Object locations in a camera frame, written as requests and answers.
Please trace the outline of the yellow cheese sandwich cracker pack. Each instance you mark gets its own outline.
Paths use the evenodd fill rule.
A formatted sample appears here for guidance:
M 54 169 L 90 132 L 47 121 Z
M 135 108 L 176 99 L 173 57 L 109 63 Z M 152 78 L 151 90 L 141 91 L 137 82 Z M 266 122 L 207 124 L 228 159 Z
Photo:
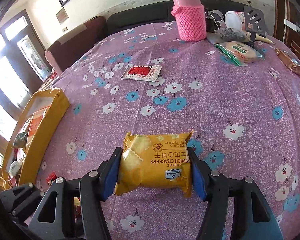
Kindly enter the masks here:
M 192 132 L 140 135 L 128 132 L 123 141 L 114 193 L 120 196 L 138 187 L 180 188 L 191 196 L 191 164 L 187 143 Z

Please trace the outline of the green pea snack pack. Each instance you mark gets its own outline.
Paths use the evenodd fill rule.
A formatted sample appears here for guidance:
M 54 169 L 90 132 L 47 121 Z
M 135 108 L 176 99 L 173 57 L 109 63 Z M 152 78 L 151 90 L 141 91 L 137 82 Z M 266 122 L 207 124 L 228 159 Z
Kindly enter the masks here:
M 13 142 L 13 147 L 14 148 L 23 148 L 26 146 L 27 142 L 27 132 L 20 132 L 16 135 L 15 140 Z

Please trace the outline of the orange chicken cracker pack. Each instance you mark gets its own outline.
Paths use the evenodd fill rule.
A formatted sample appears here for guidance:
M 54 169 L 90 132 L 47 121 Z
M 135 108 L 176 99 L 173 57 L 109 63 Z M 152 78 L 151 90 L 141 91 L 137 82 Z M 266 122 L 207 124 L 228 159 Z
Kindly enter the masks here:
M 35 111 L 31 117 L 30 125 L 29 125 L 29 131 L 27 136 L 27 142 L 26 142 L 26 152 L 28 152 L 30 145 L 33 141 L 33 137 L 37 132 L 37 129 L 42 122 L 44 116 L 46 115 L 47 111 L 49 110 L 49 106 L 41 108 L 37 111 Z

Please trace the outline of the beige small snack pack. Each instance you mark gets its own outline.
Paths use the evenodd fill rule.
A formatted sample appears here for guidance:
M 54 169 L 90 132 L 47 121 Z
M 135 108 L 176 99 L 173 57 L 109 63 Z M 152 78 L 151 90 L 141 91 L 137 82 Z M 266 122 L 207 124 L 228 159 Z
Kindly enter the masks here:
M 18 162 L 17 160 L 13 161 L 10 165 L 8 174 L 10 175 L 11 178 L 13 178 L 19 173 L 20 169 L 21 169 L 21 163 Z

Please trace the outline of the small red dark candy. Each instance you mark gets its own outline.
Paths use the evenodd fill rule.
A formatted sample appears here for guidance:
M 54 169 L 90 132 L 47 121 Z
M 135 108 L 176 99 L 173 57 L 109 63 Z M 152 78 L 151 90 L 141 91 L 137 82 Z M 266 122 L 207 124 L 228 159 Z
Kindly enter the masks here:
M 56 178 L 57 178 L 56 173 L 51 172 L 46 178 L 47 185 L 51 186 L 53 184 L 53 182 L 56 180 Z

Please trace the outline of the yellow cardboard box tray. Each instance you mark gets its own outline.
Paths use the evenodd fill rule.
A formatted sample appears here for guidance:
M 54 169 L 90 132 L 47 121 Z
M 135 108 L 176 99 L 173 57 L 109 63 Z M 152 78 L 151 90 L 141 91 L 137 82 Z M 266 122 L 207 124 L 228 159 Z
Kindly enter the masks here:
M 1 168 L 6 189 L 10 188 L 8 179 L 15 170 L 20 175 L 17 185 L 36 183 L 45 151 L 69 106 L 70 102 L 60 88 L 40 90 L 33 94 L 19 116 L 6 147 Z M 21 132 L 26 132 L 27 138 L 25 146 L 21 148 L 24 156 L 16 164 L 13 161 L 15 157 L 13 143 Z

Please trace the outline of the purple floral tablecloth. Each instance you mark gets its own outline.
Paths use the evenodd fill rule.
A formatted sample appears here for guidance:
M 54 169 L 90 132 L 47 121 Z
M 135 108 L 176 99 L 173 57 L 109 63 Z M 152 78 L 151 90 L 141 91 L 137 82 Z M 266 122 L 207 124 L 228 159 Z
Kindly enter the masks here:
M 45 152 L 51 172 L 76 179 L 108 159 L 126 133 L 193 132 L 198 157 L 227 177 L 250 176 L 284 239 L 300 233 L 300 76 L 259 42 L 264 60 L 233 65 L 208 41 L 184 42 L 175 23 L 108 36 L 65 70 L 56 87 L 70 107 Z M 157 81 L 122 80 L 132 66 L 162 66 Z

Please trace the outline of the brown wrapped snack bar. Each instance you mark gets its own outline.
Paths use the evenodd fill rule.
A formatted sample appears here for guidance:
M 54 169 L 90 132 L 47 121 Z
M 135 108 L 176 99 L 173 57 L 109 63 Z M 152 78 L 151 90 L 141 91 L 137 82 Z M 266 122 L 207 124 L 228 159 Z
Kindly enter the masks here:
M 291 53 L 278 49 L 275 49 L 278 58 L 282 63 L 294 74 L 300 76 L 300 61 L 297 57 L 293 56 Z

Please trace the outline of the round biscuit green pack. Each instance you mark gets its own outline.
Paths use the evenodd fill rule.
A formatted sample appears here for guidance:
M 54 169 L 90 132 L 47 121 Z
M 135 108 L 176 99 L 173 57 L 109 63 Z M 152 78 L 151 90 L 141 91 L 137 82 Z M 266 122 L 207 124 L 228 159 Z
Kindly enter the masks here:
M 236 66 L 243 66 L 256 61 L 264 60 L 264 56 L 254 48 L 237 41 L 216 43 L 217 48 L 223 56 Z

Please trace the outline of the red white sachet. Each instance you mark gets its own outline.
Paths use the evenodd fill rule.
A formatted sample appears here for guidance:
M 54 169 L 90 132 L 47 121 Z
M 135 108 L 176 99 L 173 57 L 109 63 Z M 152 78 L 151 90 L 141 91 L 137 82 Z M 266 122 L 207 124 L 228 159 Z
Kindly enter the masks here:
M 137 81 L 157 81 L 161 72 L 162 66 L 132 66 L 128 68 L 121 76 L 122 80 L 137 80 Z

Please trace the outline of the bag of dark seeds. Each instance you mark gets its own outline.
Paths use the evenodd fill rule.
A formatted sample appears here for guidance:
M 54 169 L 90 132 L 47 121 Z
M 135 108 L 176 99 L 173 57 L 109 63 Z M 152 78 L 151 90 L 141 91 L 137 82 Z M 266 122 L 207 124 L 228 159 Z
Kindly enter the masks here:
M 249 37 L 247 37 L 244 31 L 234 29 L 234 28 L 220 28 L 218 30 L 218 34 L 226 42 L 229 41 L 248 42 L 249 41 Z

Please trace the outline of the white lidded cup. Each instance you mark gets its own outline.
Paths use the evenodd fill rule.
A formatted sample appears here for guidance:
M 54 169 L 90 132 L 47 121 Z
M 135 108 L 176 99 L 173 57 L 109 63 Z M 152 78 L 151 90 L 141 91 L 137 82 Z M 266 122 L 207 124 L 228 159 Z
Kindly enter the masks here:
M 224 16 L 225 25 L 228 28 L 245 31 L 245 15 L 243 12 L 228 11 Z

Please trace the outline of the pink thermos with knit sleeve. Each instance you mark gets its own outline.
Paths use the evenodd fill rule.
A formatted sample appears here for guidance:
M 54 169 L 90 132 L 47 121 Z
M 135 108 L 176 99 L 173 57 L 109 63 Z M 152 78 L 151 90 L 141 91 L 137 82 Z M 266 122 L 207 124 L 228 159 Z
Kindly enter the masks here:
M 198 42 L 206 38 L 204 6 L 200 0 L 173 0 L 171 14 L 175 17 L 180 38 Z

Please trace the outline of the black sofa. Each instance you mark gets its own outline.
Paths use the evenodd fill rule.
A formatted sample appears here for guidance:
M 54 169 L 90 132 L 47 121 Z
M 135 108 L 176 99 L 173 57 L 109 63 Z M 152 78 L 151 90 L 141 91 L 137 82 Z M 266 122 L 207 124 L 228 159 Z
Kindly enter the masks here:
M 243 3 L 232 0 L 200 1 L 209 11 L 219 10 L 223 14 L 227 11 L 242 12 L 244 9 Z M 111 35 L 145 24 L 175 21 L 175 17 L 171 14 L 172 7 L 173 1 L 164 1 L 115 13 L 107 19 L 107 33 Z

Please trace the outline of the small wall plaque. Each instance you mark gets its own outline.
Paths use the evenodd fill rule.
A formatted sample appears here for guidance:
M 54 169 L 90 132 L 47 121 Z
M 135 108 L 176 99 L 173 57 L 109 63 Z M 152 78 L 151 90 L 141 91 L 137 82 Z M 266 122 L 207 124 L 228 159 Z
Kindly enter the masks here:
M 64 8 L 57 12 L 56 17 L 59 24 L 63 24 L 69 18 Z

